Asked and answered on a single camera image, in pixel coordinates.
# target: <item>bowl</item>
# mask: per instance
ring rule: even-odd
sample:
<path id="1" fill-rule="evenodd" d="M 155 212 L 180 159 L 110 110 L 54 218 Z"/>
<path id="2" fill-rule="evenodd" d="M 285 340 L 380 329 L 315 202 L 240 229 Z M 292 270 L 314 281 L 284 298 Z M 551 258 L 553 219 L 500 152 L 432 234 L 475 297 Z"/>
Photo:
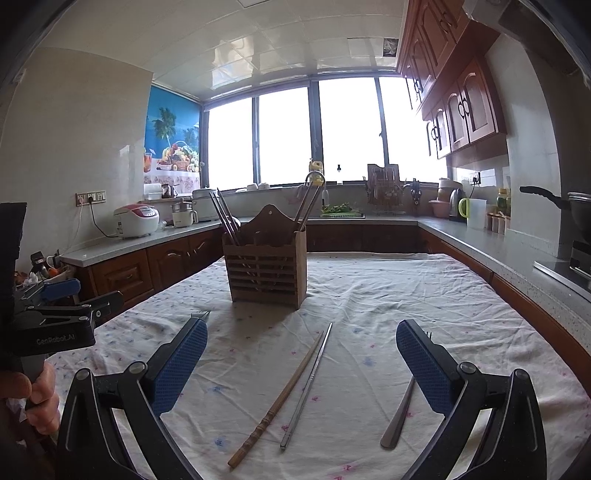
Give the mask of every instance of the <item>bowl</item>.
<path id="1" fill-rule="evenodd" d="M 429 200 L 433 207 L 433 215 L 437 218 L 449 217 L 449 202 L 442 202 L 441 200 Z"/>

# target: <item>white tablecloth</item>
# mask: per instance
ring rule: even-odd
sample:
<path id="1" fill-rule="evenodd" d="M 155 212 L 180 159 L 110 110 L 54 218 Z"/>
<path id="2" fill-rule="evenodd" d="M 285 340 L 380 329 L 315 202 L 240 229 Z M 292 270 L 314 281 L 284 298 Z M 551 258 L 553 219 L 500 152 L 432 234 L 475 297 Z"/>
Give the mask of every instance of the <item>white tablecloth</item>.
<path id="1" fill-rule="evenodd" d="M 398 446 L 379 445 L 410 379 L 395 342 L 402 319 L 414 319 L 458 362 L 473 362 L 483 373 L 509 375 L 517 367 L 530 373 L 549 478 L 564 472 L 591 432 L 591 402 L 571 370 L 489 285 L 446 255 L 309 254 L 307 298 L 296 312 L 232 304 L 219 261 L 98 328 L 94 347 L 54 355 L 61 407 L 79 368 L 116 373 L 146 361 L 196 310 L 211 310 L 207 348 L 162 418 L 205 480 L 402 477 L 443 418 L 415 387 Z M 230 471 L 226 462 L 329 322 L 335 324 L 289 447 L 281 453 L 279 442 L 313 361 L 259 442 Z M 465 471 L 486 418 L 479 418 L 454 474 Z M 138 470 L 150 477 L 124 417 L 118 420 Z"/>

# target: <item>pan handle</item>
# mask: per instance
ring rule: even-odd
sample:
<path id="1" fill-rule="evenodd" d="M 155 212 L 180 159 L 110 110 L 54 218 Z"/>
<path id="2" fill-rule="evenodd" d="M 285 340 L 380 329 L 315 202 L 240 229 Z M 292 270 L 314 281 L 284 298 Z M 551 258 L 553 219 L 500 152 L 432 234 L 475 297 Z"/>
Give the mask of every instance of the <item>pan handle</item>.
<path id="1" fill-rule="evenodd" d="M 536 195 L 542 195 L 542 197 L 547 198 L 549 201 L 554 203 L 559 209 L 570 210 L 570 202 L 568 200 L 563 200 L 562 198 L 554 195 L 551 191 L 543 189 L 541 187 L 519 187 L 519 191 L 521 193 L 534 193 Z"/>

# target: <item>human hand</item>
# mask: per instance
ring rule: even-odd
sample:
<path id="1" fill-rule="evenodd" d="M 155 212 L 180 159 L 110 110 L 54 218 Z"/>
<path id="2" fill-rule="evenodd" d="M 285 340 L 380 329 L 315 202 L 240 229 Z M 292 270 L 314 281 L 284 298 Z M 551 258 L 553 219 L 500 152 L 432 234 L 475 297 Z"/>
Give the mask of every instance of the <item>human hand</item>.
<path id="1" fill-rule="evenodd" d="M 60 427 L 57 409 L 60 397 L 55 388 L 56 372 L 48 362 L 45 362 L 43 372 L 32 385 L 22 373 L 0 371 L 0 398 L 30 399 L 35 406 L 26 411 L 27 419 L 43 435 L 54 433 Z"/>

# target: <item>cup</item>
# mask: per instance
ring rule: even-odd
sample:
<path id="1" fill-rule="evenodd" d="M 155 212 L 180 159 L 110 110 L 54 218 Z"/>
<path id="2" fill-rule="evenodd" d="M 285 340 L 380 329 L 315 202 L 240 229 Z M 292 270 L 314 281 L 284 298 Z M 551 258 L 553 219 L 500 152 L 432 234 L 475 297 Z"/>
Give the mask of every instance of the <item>cup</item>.
<path id="1" fill-rule="evenodd" d="M 486 200 L 464 198 L 457 209 L 467 219 L 468 227 L 475 230 L 486 228 Z"/>

